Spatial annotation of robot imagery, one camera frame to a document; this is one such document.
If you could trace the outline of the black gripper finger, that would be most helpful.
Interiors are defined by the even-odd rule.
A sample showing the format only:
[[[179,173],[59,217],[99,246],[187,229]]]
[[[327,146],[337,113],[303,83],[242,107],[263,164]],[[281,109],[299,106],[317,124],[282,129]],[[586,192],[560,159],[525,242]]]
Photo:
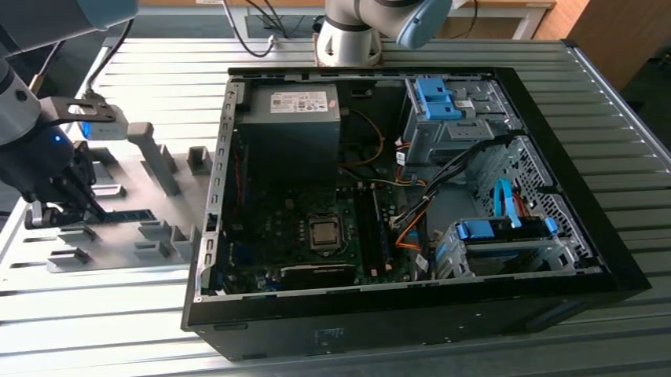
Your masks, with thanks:
[[[97,202],[93,186],[97,184],[97,173],[91,150],[86,141],[74,143],[74,156],[69,165],[69,174],[77,187],[78,206],[86,210],[98,221],[106,221],[109,214]]]
[[[86,212],[78,209],[62,210],[37,201],[31,203],[25,219],[29,230],[61,228],[83,221]]]

